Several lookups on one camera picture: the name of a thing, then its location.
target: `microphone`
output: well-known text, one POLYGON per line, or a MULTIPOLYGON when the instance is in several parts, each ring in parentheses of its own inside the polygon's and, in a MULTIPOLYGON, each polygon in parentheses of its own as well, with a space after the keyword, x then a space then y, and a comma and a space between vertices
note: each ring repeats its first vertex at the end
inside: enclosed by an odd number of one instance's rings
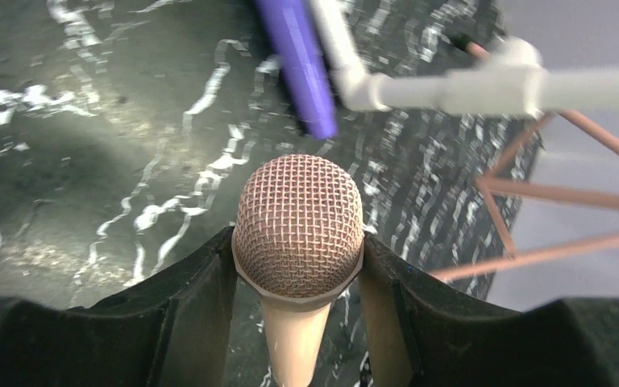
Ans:
POLYGON ((280 387, 310 385, 330 305, 362 268, 362 225, 357 184, 321 157, 278 157, 246 182, 231 250, 260 297, 280 387))

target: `black marble surface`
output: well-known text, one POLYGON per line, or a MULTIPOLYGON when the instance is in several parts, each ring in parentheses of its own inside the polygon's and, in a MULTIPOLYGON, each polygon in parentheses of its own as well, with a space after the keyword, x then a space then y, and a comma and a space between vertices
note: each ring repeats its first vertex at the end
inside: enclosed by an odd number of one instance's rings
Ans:
MULTIPOLYGON (((364 59, 393 76, 469 66, 446 34, 499 32, 489 0, 341 3, 364 59)), ((319 142, 277 75, 250 0, 0 0, 0 294, 91 306, 231 224, 247 177, 293 152, 348 170, 365 228, 420 268, 501 253, 472 178, 523 123, 340 109, 340 135, 319 142)), ((498 202, 513 218, 518 202, 498 202)), ((484 298, 490 281, 450 285, 484 298)), ((330 314, 316 385, 358 382, 355 287, 330 314)), ((235 302, 225 385, 269 387, 259 303, 242 284, 235 302)))

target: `mesh grille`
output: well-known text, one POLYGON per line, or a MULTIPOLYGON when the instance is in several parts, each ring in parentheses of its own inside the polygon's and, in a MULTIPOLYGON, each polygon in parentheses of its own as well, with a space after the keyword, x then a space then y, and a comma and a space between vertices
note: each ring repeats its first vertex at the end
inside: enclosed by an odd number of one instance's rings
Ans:
POLYGON ((291 298, 329 292, 359 260, 357 185, 321 157, 269 161, 243 188, 235 235, 239 264, 258 286, 291 298))

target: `purple tube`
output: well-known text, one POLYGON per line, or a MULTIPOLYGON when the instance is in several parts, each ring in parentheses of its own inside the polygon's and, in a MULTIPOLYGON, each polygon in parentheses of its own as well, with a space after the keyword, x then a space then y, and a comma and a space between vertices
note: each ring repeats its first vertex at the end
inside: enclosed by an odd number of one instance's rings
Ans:
POLYGON ((333 137, 335 105, 304 0, 256 2, 300 120, 315 139, 333 137))

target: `geometric wire frame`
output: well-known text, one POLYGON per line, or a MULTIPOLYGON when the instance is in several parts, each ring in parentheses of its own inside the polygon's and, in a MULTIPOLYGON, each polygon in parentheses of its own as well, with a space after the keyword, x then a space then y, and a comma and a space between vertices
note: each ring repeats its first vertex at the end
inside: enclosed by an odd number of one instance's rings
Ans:
MULTIPOLYGON (((485 58, 488 55, 487 51, 474 43, 467 46, 467 52, 479 59, 485 58)), ((563 110, 560 111, 559 114, 568 122, 577 126, 592 138, 599 141, 602 145, 609 148, 612 152, 619 155, 619 139, 608 133, 603 127, 575 110, 563 110)), ((519 149, 530 141, 540 129, 545 127, 554 116, 555 113, 546 113, 537 122, 528 125, 523 133, 502 152, 499 160, 483 175, 476 178, 476 188, 480 191, 481 195, 483 195, 492 222, 495 224, 500 239, 504 244, 506 254, 484 260, 478 264, 436 270, 430 273, 433 277, 437 277, 444 281, 452 281, 476 274, 491 273, 527 264, 536 264, 546 260, 579 255, 595 250, 619 247, 619 233, 616 233, 519 253, 511 238, 506 222, 504 218, 502 218, 499 208, 497 208, 493 194, 537 198, 553 202, 599 206, 612 210, 619 210, 619 195, 616 194, 586 189, 571 189, 553 185, 530 184, 496 177, 496 175, 516 157, 519 149)))

